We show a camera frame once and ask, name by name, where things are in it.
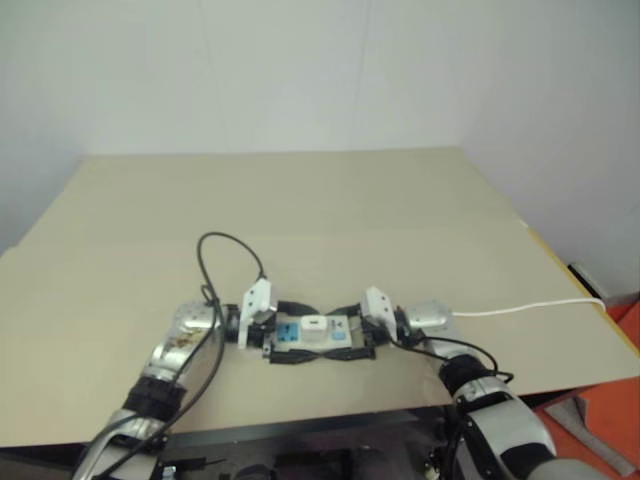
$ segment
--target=white cable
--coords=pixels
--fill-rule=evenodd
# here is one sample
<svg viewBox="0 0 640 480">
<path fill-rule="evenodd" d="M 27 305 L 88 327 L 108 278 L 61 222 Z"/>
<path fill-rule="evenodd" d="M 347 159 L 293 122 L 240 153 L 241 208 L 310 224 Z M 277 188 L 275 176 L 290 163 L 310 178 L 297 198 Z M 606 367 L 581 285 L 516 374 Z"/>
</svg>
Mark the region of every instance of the white cable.
<svg viewBox="0 0 640 480">
<path fill-rule="evenodd" d="M 553 300 L 550 302 L 537 302 L 537 303 L 528 303 L 527 305 L 521 305 L 519 307 L 513 308 L 503 308 L 501 310 L 489 310 L 488 312 L 453 312 L 456 317 L 488 317 L 490 315 L 500 315 L 503 313 L 514 313 L 521 312 L 522 310 L 528 310 L 530 308 L 536 307 L 551 307 L 553 305 L 567 305 L 570 303 L 595 303 L 600 305 L 602 309 L 606 312 L 607 307 L 602 300 L 599 298 L 569 298 L 567 300 Z"/>
</svg>

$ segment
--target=tabletop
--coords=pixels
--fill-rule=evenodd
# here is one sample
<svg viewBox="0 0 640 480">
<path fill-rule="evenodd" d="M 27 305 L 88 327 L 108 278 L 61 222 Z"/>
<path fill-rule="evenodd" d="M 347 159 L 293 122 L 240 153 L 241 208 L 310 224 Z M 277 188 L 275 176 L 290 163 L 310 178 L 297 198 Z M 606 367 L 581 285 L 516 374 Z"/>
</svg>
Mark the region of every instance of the tabletop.
<svg viewBox="0 0 640 480">
<path fill-rule="evenodd" d="M 322 311 L 370 285 L 397 305 L 436 298 L 458 311 L 583 295 L 458 149 L 88 159 L 0 258 L 0 446 L 87 440 L 104 425 L 173 311 L 197 298 L 207 230 L 239 235 L 282 299 Z M 251 259 L 223 240 L 206 257 L 223 301 L 239 302 Z M 520 394 L 637 374 L 636 353 L 592 305 L 456 323 Z M 230 345 L 176 431 L 449 401 L 428 361 L 395 348 L 289 366 Z"/>
</svg>

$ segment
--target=white wall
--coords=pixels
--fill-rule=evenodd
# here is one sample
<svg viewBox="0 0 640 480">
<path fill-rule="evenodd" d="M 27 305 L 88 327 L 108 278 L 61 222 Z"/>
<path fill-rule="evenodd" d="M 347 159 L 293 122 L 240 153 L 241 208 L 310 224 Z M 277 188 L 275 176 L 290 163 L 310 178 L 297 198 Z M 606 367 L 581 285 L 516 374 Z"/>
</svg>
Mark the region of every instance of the white wall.
<svg viewBox="0 0 640 480">
<path fill-rule="evenodd" d="M 462 145 L 640 288 L 638 0 L 2 0 L 0 251 L 88 153 Z"/>
</svg>

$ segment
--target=beige table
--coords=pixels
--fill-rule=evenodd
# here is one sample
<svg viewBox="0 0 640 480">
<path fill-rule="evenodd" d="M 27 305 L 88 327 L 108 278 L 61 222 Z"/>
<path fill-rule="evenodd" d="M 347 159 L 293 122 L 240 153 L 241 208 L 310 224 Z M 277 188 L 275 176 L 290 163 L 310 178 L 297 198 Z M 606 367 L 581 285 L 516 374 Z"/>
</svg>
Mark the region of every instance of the beige table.
<svg viewBox="0 0 640 480">
<path fill-rule="evenodd" d="M 457 149 L 90 159 L 0 258 L 0 446 L 86 440 L 104 424 L 175 308 L 197 298 L 194 244 L 211 229 L 248 241 L 282 298 L 323 310 L 372 284 L 396 304 L 458 311 L 582 295 Z M 224 301 L 238 302 L 251 260 L 224 241 L 207 258 Z M 516 373 L 518 393 L 638 371 L 591 305 L 458 325 Z M 422 357 L 379 350 L 375 362 L 274 366 L 231 347 L 176 430 L 449 401 Z"/>
</svg>

